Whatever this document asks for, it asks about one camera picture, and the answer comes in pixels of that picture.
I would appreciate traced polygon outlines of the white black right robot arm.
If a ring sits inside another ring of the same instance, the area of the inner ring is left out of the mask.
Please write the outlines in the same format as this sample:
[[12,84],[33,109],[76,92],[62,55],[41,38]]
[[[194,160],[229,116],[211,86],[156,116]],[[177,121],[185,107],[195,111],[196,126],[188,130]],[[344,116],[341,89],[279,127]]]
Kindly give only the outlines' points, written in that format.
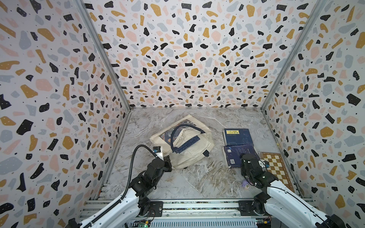
[[240,157],[241,174],[248,184],[261,190],[254,197],[253,212],[276,217],[289,228],[344,228],[344,221],[308,204],[291,191],[274,174],[262,168],[265,163],[256,156]]

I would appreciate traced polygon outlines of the beige canvas floral tote bag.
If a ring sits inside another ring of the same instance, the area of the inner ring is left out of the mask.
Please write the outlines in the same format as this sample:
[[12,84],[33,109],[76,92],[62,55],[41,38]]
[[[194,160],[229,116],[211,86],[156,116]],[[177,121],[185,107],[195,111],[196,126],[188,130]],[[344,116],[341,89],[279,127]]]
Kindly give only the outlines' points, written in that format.
[[150,141],[161,147],[163,157],[170,158],[175,170],[209,157],[215,146],[211,129],[191,115],[154,134]]

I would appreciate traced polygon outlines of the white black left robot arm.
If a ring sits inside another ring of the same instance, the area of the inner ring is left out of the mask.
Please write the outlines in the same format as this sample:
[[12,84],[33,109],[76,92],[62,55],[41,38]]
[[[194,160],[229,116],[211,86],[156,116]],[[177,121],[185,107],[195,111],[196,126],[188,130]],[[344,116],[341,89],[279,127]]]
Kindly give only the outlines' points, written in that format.
[[107,204],[96,214],[77,223],[66,225],[67,228],[120,228],[137,216],[145,215],[150,207],[148,195],[156,189],[164,173],[172,171],[169,156],[163,159],[156,157],[140,173],[131,180],[126,193]]

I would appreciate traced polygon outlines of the blue Little Prince book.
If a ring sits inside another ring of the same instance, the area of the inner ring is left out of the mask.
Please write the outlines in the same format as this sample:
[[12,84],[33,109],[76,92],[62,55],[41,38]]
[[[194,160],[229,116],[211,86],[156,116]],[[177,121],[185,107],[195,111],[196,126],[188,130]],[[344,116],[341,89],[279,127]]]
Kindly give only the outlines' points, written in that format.
[[247,128],[226,128],[222,134],[225,146],[253,144],[250,130]]

